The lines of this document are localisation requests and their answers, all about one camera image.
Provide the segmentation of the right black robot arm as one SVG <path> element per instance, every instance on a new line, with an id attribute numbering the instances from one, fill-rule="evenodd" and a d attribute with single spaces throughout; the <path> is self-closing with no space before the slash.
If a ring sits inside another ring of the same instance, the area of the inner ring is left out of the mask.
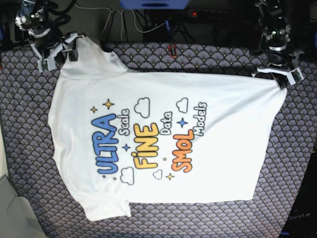
<path id="1" fill-rule="evenodd" d="M 73 0 L 66 9 L 58 11 L 58 4 L 51 0 L 24 0 L 15 17 L 15 25 L 28 32 L 33 43 L 31 48 L 38 57 L 39 72 L 51 71 L 56 64 L 78 60 L 76 40 L 85 34 L 63 34 L 60 27 L 71 20 L 68 12 L 75 6 Z"/>

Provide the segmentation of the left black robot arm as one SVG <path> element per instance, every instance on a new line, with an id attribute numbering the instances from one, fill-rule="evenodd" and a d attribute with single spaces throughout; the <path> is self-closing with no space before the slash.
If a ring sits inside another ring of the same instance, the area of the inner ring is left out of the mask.
<path id="1" fill-rule="evenodd" d="M 279 0 L 256 0 L 255 7 L 259 11 L 261 37 L 259 50 L 267 56 L 266 67 L 258 67 L 252 77 L 257 74 L 270 74 L 282 90 L 293 86 L 304 79 L 299 68 L 300 56 L 304 53 L 291 43 L 291 26 Z"/>

